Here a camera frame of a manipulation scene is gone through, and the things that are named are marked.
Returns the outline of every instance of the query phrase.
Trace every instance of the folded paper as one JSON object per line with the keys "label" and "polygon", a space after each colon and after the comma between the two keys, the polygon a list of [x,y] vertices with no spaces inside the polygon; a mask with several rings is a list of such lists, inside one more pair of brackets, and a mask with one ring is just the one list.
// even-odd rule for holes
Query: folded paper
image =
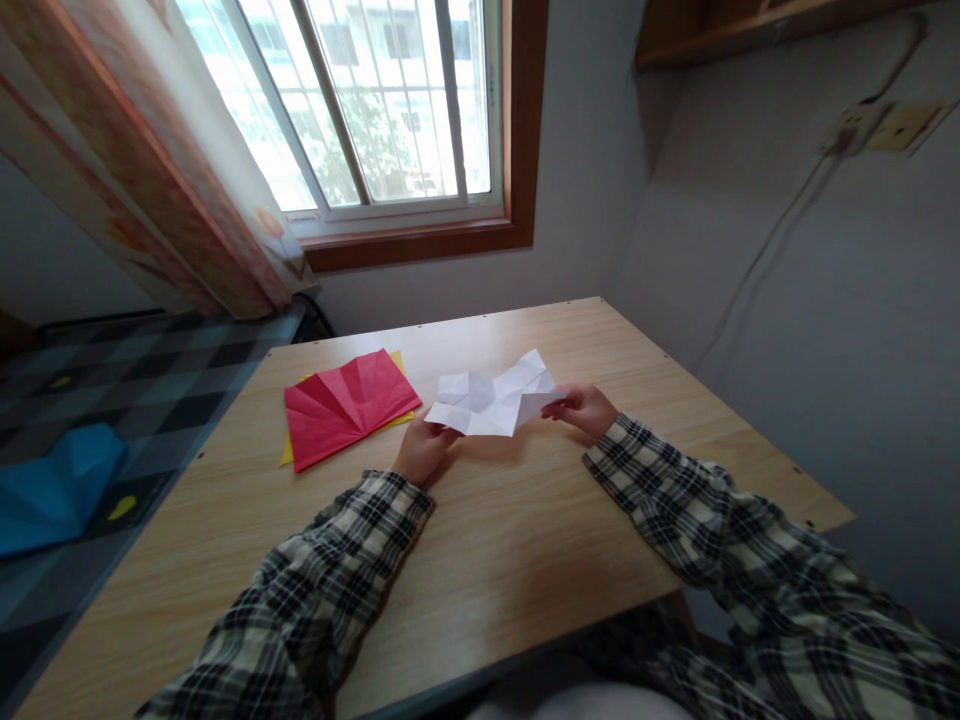
{"label": "folded paper", "polygon": [[[392,353],[390,353],[390,358],[397,364],[397,367],[400,368],[400,372],[402,372],[404,376],[406,376],[407,369],[403,366],[403,355],[400,354],[400,351],[394,350]],[[302,378],[300,378],[300,380],[301,381],[306,380],[308,377],[310,376],[304,375]],[[393,427],[394,425],[403,425],[403,423],[410,422],[411,420],[413,420],[413,418],[415,418],[416,415],[417,414],[411,410],[410,412],[404,413],[403,415],[396,418],[395,420],[391,420],[386,425],[383,425],[382,427],[380,427],[379,430],[386,430],[387,428]],[[287,440],[283,445],[283,455],[280,458],[280,467],[283,467],[284,465],[289,465],[292,462],[293,462],[293,444],[290,442],[290,433],[287,432]]]}
{"label": "folded paper", "polygon": [[0,470],[0,556],[83,534],[126,455],[98,423],[71,430],[46,457]]}
{"label": "folded paper", "polygon": [[284,399],[296,472],[423,404],[386,350],[311,375]]}
{"label": "folded paper", "polygon": [[556,387],[540,353],[531,350],[492,380],[475,372],[444,375],[426,420],[464,435],[509,437],[544,405],[566,397]]}

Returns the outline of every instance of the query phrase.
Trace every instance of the wooden table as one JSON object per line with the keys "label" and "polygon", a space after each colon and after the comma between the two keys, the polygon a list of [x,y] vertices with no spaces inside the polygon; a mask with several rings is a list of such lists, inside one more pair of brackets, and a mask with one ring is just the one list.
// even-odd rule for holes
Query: wooden table
{"label": "wooden table", "polygon": [[[853,514],[599,298],[274,349],[21,708],[126,718],[183,671],[260,560],[357,481],[404,427],[297,476],[278,467],[282,388],[379,348],[403,352],[427,407],[437,378],[494,375],[531,348],[557,382],[598,385],[685,452],[726,466],[819,530]],[[466,438],[437,509],[364,640],[338,717],[369,712],[677,590],[580,463],[586,439],[536,420]]]}

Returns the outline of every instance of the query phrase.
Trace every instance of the yellow origami paper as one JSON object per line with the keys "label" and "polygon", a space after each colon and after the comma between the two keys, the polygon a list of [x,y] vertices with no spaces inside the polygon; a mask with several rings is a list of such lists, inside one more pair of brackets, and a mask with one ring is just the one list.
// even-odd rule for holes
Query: yellow origami paper
{"label": "yellow origami paper", "polygon": [[[400,368],[400,372],[406,375],[407,370],[405,367],[403,367],[403,356],[400,354],[400,351],[394,350],[392,353],[390,353],[390,357],[393,358],[393,361],[397,364],[397,367]],[[300,378],[300,380],[301,381],[306,380],[308,377],[310,376],[304,375],[302,378]],[[377,432],[380,432],[380,430],[386,430],[388,427],[393,427],[394,425],[403,425],[403,423],[410,422],[411,420],[413,420],[415,416],[416,416],[416,413],[413,410],[411,410],[410,412],[404,413],[400,417],[395,418],[394,420],[391,420],[383,427],[378,428]],[[284,465],[289,465],[292,462],[293,462],[293,444],[290,442],[290,432],[287,431],[287,440],[283,445],[283,457],[280,458],[280,467],[283,467]]]}

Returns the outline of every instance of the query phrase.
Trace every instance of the shirt sleeve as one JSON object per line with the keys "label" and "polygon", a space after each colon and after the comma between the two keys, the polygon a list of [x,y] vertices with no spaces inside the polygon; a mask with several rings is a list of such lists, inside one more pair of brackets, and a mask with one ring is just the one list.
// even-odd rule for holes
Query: shirt sleeve
{"label": "shirt sleeve", "polygon": [[788,715],[960,715],[956,648],[722,467],[626,415],[584,463],[677,574],[730,612],[747,676]]}
{"label": "shirt sleeve", "polygon": [[400,560],[433,509],[395,472],[367,471],[278,545],[192,667],[137,718],[321,718]]}

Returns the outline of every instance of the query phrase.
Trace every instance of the white origami paper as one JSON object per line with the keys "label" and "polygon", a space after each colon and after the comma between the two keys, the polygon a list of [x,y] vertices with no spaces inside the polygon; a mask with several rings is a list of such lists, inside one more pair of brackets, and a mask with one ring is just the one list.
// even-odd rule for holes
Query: white origami paper
{"label": "white origami paper", "polygon": [[475,372],[444,375],[426,420],[464,435],[512,437],[544,405],[567,396],[556,387],[540,353],[531,350],[493,380]]}

